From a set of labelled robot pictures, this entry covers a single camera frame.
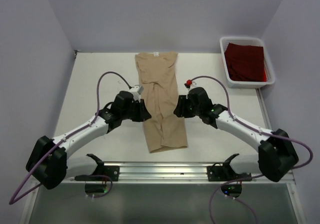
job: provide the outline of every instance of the red marker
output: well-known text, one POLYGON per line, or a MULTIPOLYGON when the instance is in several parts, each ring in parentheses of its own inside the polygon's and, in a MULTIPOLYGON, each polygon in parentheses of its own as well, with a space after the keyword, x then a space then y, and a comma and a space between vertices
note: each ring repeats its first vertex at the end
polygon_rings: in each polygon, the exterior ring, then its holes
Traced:
POLYGON ((191 86, 191 85, 192 85, 192 81, 189 79, 189 80, 186 81, 186 84, 187 84, 188 86, 191 86))

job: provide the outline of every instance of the glass panel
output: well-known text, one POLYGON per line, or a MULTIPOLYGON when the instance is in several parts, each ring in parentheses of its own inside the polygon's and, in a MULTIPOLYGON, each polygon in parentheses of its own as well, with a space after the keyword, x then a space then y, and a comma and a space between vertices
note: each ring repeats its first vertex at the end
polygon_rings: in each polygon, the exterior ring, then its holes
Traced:
MULTIPOLYGON (((209 198, 216 184, 115 184, 110 194, 85 199, 84 184, 41 188, 30 224, 209 224, 209 198)), ((243 185, 240 198, 256 211, 260 224, 296 224, 286 184, 243 185)), ((254 224, 241 203, 220 191, 212 203, 218 224, 254 224)))

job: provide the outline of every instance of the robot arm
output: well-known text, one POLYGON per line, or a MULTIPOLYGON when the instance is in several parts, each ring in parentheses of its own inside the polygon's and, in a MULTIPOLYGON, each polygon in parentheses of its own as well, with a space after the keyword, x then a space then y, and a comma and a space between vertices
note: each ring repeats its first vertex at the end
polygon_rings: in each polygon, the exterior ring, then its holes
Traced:
POLYGON ((195 84, 185 85, 189 92, 188 95, 179 96, 175 115, 185 118, 199 116, 205 124, 238 137, 257 151, 256 155, 234 154, 221 165, 213 166, 211 171, 219 172, 220 176, 225 175, 225 178, 230 180, 244 173, 262 173, 271 181, 278 182, 299 161, 290 141, 263 134, 288 137, 285 131, 278 129, 274 132, 251 124, 235 114, 232 117, 228 108, 212 104, 202 87, 196 87, 195 84), (236 119, 259 130, 259 133, 240 124, 236 119))
POLYGON ((98 114, 79 127, 53 139, 46 136, 39 138, 27 162, 26 170, 30 172, 48 150, 63 140, 63 143, 33 172, 32 175, 39 182, 47 189, 53 189, 68 177, 91 174, 103 175, 105 172, 103 162, 93 154, 70 161, 68 159, 93 139, 120 126, 123 120, 130 119, 134 122, 143 122, 151 118, 144 100, 140 100, 142 91, 143 87, 138 85, 132 87, 129 92, 121 91, 115 97, 110 109, 106 105, 99 110, 98 114))

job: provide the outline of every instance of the beige pants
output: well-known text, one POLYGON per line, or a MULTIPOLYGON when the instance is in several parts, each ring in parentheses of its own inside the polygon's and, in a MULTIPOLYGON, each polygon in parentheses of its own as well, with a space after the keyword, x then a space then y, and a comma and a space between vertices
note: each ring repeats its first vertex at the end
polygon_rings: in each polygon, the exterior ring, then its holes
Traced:
POLYGON ((149 152, 187 147, 185 119, 174 110, 178 103, 175 61, 177 53, 140 53, 135 56, 139 81, 144 87, 141 97, 152 118, 143 123, 149 152))

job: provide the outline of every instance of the black bracket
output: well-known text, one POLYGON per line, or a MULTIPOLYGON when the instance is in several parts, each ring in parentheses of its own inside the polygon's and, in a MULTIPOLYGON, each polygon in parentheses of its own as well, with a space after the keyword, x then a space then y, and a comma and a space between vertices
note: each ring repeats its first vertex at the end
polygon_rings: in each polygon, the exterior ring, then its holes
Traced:
MULTIPOLYGON (((273 134, 288 138, 288 134, 278 129, 273 134)), ((269 137, 261 141, 258 147, 259 169, 263 175, 273 182, 280 179, 298 163, 299 158, 292 142, 269 137)))
MULTIPOLYGON (((54 146, 53 139, 39 138, 26 163, 25 169, 30 172, 36 163, 54 146)), ((67 174, 67 153, 64 148, 56 148, 33 172, 33 176, 47 189, 58 186, 67 174)))
POLYGON ((237 174, 230 166, 230 162, 233 158, 238 156, 239 154, 233 154, 223 163, 215 163, 212 166, 208 166, 206 168, 206 174, 208 176, 209 182, 226 182, 239 178, 250 178, 251 174, 237 174))
MULTIPOLYGON (((120 166, 105 166, 105 163, 93 154, 87 154, 97 163, 97 168, 91 175, 104 175, 111 178, 113 182, 117 182, 120 174, 120 166)), ((80 175, 74 178, 76 181, 104 181, 101 177, 89 177, 88 175, 80 175)))
POLYGON ((178 104, 173 113, 177 117, 184 118, 199 116, 205 124, 218 128, 216 119, 226 110, 228 108, 221 104, 212 104, 204 88, 197 87, 190 90, 188 96, 179 95, 178 104))
POLYGON ((120 91, 111 104, 108 104, 98 115, 108 123, 108 133, 119 127, 123 120, 130 119, 133 122, 144 122, 151 118, 143 99, 134 101, 134 95, 127 91, 120 91))

